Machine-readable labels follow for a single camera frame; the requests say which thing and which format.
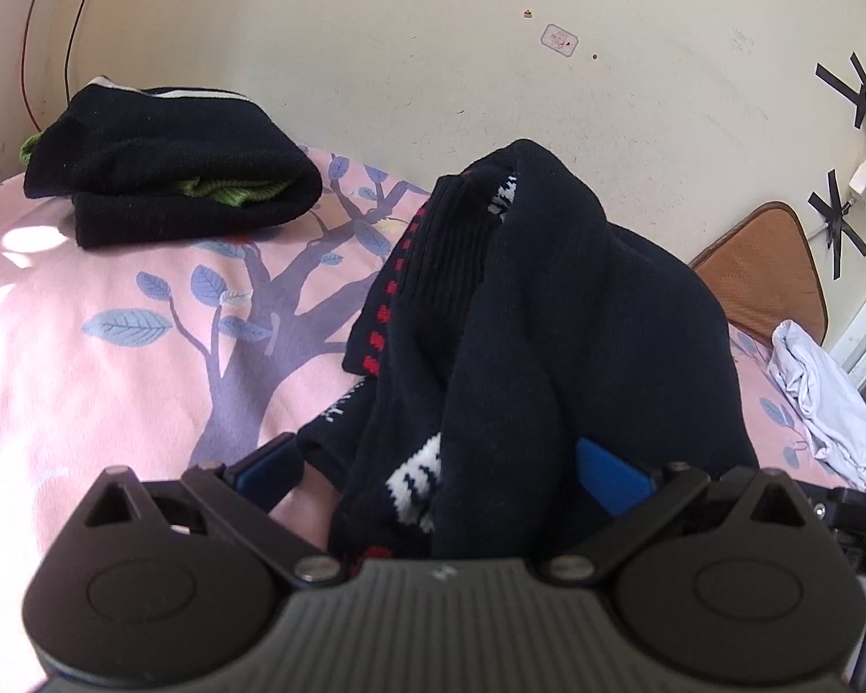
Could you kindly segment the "navy reindeer pattern sweater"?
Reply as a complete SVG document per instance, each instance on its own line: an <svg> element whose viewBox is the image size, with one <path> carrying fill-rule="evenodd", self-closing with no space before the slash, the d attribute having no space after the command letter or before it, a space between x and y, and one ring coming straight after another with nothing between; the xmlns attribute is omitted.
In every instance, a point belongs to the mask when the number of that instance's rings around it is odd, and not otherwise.
<svg viewBox="0 0 866 693"><path fill-rule="evenodd" d="M605 519L580 441L710 476L756 460L718 300L528 139L436 183L344 364L356 386L297 441L350 563L566 551Z"/></svg>

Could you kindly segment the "pink floral bed sheet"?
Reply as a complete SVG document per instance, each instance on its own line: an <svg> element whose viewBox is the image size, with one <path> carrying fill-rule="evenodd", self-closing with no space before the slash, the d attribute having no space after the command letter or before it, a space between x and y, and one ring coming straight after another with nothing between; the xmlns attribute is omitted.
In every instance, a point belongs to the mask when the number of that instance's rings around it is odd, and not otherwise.
<svg viewBox="0 0 866 693"><path fill-rule="evenodd" d="M343 561L305 460L220 479L356 386L347 342L433 191L312 152L270 234L89 254L0 210L0 691L865 691L866 497L673 461L553 557Z"/></svg>

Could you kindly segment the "white cloth garment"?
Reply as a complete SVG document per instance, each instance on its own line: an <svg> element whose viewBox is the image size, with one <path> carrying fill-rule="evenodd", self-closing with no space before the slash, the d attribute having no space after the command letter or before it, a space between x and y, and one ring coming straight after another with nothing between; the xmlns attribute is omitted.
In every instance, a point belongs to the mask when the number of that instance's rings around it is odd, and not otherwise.
<svg viewBox="0 0 866 693"><path fill-rule="evenodd" d="M859 390L791 319L774 329L771 342L768 374L798 411L813 455L866 494L866 403Z"/></svg>

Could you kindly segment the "brown seat cushion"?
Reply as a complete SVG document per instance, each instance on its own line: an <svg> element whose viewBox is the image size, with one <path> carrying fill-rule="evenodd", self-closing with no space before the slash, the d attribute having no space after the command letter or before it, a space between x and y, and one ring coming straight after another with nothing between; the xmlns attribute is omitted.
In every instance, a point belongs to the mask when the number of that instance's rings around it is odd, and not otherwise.
<svg viewBox="0 0 866 693"><path fill-rule="evenodd" d="M829 315L820 272L794 209L760 205L690 263L715 294L732 326L763 344L793 321L816 344L826 340Z"/></svg>

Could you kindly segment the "folded black garment stack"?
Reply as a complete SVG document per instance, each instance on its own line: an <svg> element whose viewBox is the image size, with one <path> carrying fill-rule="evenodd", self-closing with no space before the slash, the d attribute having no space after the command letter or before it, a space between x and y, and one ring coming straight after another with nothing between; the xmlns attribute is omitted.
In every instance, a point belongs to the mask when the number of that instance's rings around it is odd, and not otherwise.
<svg viewBox="0 0 866 693"><path fill-rule="evenodd" d="M92 251L278 227L314 207L322 177L245 95L98 77L28 144L23 189L70 199Z"/></svg>

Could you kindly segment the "black tape cross lower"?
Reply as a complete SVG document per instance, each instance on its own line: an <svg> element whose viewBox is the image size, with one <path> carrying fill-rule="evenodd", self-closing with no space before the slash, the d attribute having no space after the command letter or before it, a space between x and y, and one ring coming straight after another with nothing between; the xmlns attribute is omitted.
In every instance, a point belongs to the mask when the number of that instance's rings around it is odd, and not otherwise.
<svg viewBox="0 0 866 693"><path fill-rule="evenodd" d="M807 203L822 218L827 249L833 257L833 279L838 280L842 277L843 241L848 241L860 256L866 256L866 242L846 220L853 203L843 200L834 169L826 174L826 188L826 199L812 191Z"/></svg>

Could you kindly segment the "black tape cross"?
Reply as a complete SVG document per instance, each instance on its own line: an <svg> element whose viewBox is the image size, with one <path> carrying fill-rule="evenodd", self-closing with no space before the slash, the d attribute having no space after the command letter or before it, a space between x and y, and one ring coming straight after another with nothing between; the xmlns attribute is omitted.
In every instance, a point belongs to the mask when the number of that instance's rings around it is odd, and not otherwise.
<svg viewBox="0 0 866 693"><path fill-rule="evenodd" d="M866 242L846 220L853 203L843 200L834 169L826 174L826 188L826 199L812 191L807 203L822 218L827 249L833 257L833 279L838 280L842 277L843 241L848 241L860 256L866 256Z"/></svg>
<svg viewBox="0 0 866 693"><path fill-rule="evenodd" d="M866 70L856 52L849 55L849 64L857 77L856 86L851 86L840 79L822 63L815 64L815 77L853 105L853 127L860 130L866 121Z"/></svg>

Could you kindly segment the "black tape cross upper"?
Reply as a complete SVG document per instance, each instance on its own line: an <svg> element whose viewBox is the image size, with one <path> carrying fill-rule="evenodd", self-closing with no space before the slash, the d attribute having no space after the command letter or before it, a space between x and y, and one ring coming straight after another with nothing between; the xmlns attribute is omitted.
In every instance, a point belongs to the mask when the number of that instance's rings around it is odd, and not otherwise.
<svg viewBox="0 0 866 693"><path fill-rule="evenodd" d="M857 77L856 86L851 86L840 79L822 63L815 64L815 77L853 105L853 127L860 130L866 121L866 70L856 52L849 55L849 64Z"/></svg>

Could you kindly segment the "small wall sticker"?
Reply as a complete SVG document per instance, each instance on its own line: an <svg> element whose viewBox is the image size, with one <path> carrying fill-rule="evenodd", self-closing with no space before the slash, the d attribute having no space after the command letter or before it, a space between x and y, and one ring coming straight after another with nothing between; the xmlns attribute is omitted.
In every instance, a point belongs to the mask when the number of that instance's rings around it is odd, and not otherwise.
<svg viewBox="0 0 866 693"><path fill-rule="evenodd" d="M557 24L547 24L543 33L541 33L539 42L546 49L552 50L552 52L558 53L562 57L571 58L577 50L578 37L574 33L571 33L571 31L559 27Z"/></svg>

